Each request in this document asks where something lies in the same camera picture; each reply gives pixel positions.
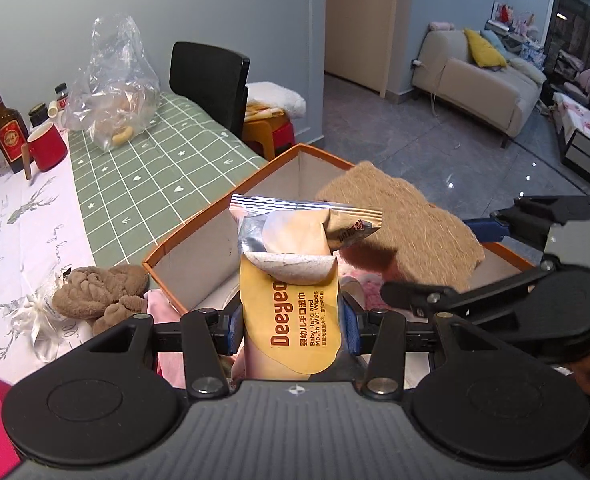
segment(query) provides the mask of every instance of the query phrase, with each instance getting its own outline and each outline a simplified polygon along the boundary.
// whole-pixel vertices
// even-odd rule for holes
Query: brown liquor bottle
[[[13,173],[24,168],[22,144],[27,138],[28,129],[22,115],[14,108],[6,108],[0,95],[0,148]]]

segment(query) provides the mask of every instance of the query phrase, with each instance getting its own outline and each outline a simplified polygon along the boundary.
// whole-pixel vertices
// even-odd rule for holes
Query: sofa
[[[516,137],[532,112],[541,85],[510,65],[498,72],[479,68],[461,30],[429,32],[414,69],[413,86],[462,108]]]

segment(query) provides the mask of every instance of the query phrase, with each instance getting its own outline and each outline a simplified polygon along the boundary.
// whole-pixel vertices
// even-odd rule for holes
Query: tile floor
[[[553,125],[536,110],[516,141],[483,123],[420,97],[393,105],[343,80],[324,82],[322,146],[351,162],[370,160],[418,187],[428,200],[460,218],[487,216],[520,195],[590,194],[590,184],[559,161]],[[505,244],[533,263],[541,253]]]

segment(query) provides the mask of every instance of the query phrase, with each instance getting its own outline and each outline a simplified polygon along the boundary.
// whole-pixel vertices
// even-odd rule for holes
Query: ribbon
[[[23,272],[22,277],[28,282]],[[32,351],[43,363],[49,363],[57,357],[57,348],[61,342],[53,322],[65,318],[53,309],[51,301],[55,291],[63,284],[62,272],[53,270],[46,282],[33,293],[21,298],[18,308],[9,314],[13,330],[19,333],[30,332]]]

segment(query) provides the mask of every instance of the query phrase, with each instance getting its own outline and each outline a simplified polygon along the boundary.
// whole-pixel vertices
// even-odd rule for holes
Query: clear plastic bag
[[[107,152],[143,131],[159,97],[159,78],[135,21],[125,14],[103,16],[92,27],[91,60],[70,89],[62,125],[83,130]]]

